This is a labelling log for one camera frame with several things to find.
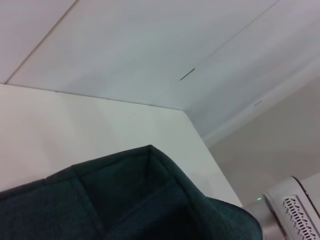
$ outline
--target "white ceiling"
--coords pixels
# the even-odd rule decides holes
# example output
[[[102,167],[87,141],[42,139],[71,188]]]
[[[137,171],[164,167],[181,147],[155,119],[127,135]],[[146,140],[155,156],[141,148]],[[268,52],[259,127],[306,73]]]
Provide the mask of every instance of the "white ceiling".
[[[0,83],[7,81],[74,1],[0,1]]]
[[[181,109],[210,142],[319,75],[319,19],[315,0],[79,0],[9,84]]]

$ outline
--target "vent grille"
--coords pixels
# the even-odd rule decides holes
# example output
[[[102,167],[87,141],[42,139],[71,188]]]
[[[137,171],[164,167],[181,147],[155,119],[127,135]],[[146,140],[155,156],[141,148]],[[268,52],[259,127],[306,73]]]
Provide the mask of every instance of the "vent grille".
[[[301,240],[319,240],[315,228],[296,196],[285,197],[282,207],[287,217],[286,222],[290,222],[297,237]]]

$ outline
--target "white device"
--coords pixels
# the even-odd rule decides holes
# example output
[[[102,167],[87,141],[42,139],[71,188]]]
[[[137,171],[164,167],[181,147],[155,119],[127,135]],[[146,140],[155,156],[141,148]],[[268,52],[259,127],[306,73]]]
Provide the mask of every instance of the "white device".
[[[313,181],[313,188],[320,188],[317,182]],[[260,223],[263,240],[320,240],[320,215],[307,190],[293,176],[244,209]]]

